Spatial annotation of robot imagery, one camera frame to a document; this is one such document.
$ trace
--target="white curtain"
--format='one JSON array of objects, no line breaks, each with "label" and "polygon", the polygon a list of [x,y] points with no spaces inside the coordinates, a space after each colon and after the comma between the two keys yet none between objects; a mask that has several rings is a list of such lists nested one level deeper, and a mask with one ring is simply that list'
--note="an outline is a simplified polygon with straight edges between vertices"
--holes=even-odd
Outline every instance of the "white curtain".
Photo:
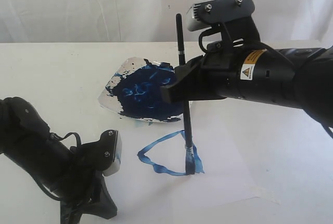
[{"label": "white curtain", "polygon": [[[175,41],[175,14],[204,0],[0,0],[0,42]],[[333,43],[333,0],[254,0],[267,40]],[[198,32],[185,30],[186,41]]]}]

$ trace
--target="blue paint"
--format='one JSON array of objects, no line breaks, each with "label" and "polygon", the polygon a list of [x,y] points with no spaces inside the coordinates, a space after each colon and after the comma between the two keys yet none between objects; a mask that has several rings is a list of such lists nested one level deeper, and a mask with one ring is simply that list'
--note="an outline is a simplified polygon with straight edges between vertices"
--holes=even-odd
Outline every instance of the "blue paint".
[{"label": "blue paint", "polygon": [[121,115],[141,119],[152,118],[160,121],[179,121],[183,113],[182,103],[169,104],[163,101],[160,87],[176,81],[173,67],[167,63],[153,65],[145,59],[146,65],[134,73],[120,77],[120,82],[113,88],[106,86],[109,96],[116,96],[121,103]]},{"label": "blue paint", "polygon": [[[159,164],[154,163],[153,161],[151,161],[151,159],[148,156],[145,155],[156,144],[158,144],[160,142],[163,142],[167,139],[170,139],[170,138],[172,138],[172,137],[174,137],[178,134],[181,134],[183,139],[185,139],[185,131],[184,130],[168,134],[168,135],[154,141],[153,143],[149,144],[148,146],[144,147],[142,150],[140,150],[137,153],[137,156],[138,156],[139,160],[142,161],[143,163],[152,165],[152,167],[153,167],[153,169],[156,173],[167,173],[171,176],[186,176],[187,174],[185,172],[172,171],[172,170],[166,168],[163,165],[159,165]],[[189,148],[186,149],[185,162],[190,163],[191,166],[194,166],[195,173],[204,173],[202,161],[201,161],[201,159],[198,155],[198,150],[197,150],[197,148],[194,144],[193,144],[193,154],[191,153],[191,150]]]}]

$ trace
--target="paintbrush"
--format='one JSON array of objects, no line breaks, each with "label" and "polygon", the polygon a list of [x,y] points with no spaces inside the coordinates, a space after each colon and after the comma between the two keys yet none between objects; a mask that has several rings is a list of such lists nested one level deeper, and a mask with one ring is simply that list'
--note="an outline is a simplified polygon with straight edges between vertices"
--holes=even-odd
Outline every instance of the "paintbrush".
[{"label": "paintbrush", "polygon": [[[184,65],[186,64],[186,61],[185,61],[183,23],[182,23],[181,14],[176,15],[176,28],[177,28],[179,65]],[[184,106],[183,119],[184,119],[184,131],[185,131],[185,143],[186,143],[185,171],[187,175],[194,175],[195,160],[193,155],[191,117],[189,111],[189,103],[187,100],[183,101],[183,106]]]}]

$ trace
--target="yellow warning sticker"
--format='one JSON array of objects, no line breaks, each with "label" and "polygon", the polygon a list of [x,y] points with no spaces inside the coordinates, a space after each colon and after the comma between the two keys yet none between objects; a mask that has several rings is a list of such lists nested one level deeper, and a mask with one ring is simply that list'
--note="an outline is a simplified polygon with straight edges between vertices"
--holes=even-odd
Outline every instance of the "yellow warning sticker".
[{"label": "yellow warning sticker", "polygon": [[240,70],[240,79],[241,80],[252,80],[253,71],[255,64],[257,63],[259,57],[265,52],[265,49],[260,49],[257,51],[252,51],[250,55],[245,59],[241,70]]},{"label": "yellow warning sticker", "polygon": [[245,59],[244,64],[256,64],[259,57],[265,52],[265,49],[251,52],[250,55]]}]

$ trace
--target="paint palette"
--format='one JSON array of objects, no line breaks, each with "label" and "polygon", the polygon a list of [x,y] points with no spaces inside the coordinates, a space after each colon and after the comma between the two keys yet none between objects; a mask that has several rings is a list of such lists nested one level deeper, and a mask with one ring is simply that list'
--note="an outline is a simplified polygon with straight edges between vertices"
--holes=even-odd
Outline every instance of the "paint palette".
[{"label": "paint palette", "polygon": [[168,63],[127,59],[98,98],[102,107],[122,116],[150,122],[174,122],[181,119],[183,104],[163,101],[160,87],[176,81]]}]

